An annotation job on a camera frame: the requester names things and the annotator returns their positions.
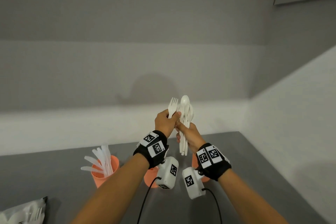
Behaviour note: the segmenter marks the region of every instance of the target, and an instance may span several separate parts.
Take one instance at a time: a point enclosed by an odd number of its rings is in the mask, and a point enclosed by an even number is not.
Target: orange plastic cup
[[[197,157],[195,154],[192,155],[192,161],[191,161],[191,166],[194,168],[198,168],[198,162],[197,162]],[[208,182],[210,180],[209,177],[204,176],[201,181],[202,182]]]
[[[119,159],[116,156],[111,155],[111,166],[112,166],[113,173],[117,171],[117,169],[119,168]],[[101,170],[101,168],[97,167],[96,165],[92,165],[92,167],[98,170]],[[91,175],[93,177],[94,183],[96,184],[97,188],[99,188],[111,176],[110,175],[110,176],[104,177],[103,174],[97,173],[97,172],[91,172]]]
[[[149,170],[147,170],[145,176],[143,177],[143,179],[145,180],[145,184],[149,187],[152,183],[152,181],[157,177],[158,175],[158,167],[153,167]],[[156,184],[156,182],[153,183],[152,188],[157,188],[158,185]]]

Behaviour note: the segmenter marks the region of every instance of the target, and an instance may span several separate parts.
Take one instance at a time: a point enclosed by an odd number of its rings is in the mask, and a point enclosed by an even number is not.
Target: hand
[[[168,109],[157,114],[155,118],[155,130],[161,131],[168,138],[173,132],[176,121],[180,120],[181,112],[175,112],[171,119],[168,119]]]
[[[178,120],[176,122],[176,130],[181,131],[189,143],[189,147],[193,153],[196,153],[198,149],[206,142],[202,138],[201,134],[198,132],[194,123],[190,124],[190,128],[187,128],[183,123]],[[181,136],[180,132],[176,134],[177,142],[180,142]]]

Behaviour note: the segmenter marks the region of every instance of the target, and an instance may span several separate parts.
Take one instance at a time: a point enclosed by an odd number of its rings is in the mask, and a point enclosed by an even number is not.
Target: gray countertop
[[[205,135],[230,160],[233,170],[263,196],[289,223],[326,223],[239,132]],[[122,166],[137,143],[110,145],[112,155]],[[191,166],[191,152],[181,156],[179,145],[169,139],[168,156],[179,161],[172,190],[151,189],[140,223],[219,223],[218,210],[210,193],[191,200],[182,180],[182,170]],[[48,224],[69,223],[93,194],[96,187],[87,171],[85,155],[92,149],[78,148],[0,156],[0,211],[45,196],[48,201]],[[215,181],[205,183],[216,195],[223,223],[240,223],[237,213]],[[137,190],[121,223],[136,223],[147,191],[144,182]]]

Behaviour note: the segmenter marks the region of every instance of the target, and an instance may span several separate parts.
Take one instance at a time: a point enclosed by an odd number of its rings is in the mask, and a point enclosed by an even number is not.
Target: plastic bag
[[[47,199],[44,197],[0,212],[0,224],[42,224]]]

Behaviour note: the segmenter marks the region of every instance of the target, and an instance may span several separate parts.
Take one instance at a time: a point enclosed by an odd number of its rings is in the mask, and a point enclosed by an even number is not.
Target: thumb
[[[180,122],[180,120],[178,120],[178,121],[176,122],[176,127],[177,127],[180,131],[182,131],[183,134],[185,134],[186,131],[188,130],[188,128],[187,128],[185,125],[183,125],[183,123]]]
[[[175,122],[177,122],[178,120],[180,120],[181,117],[181,112],[175,112],[174,115],[171,117],[171,120]]]

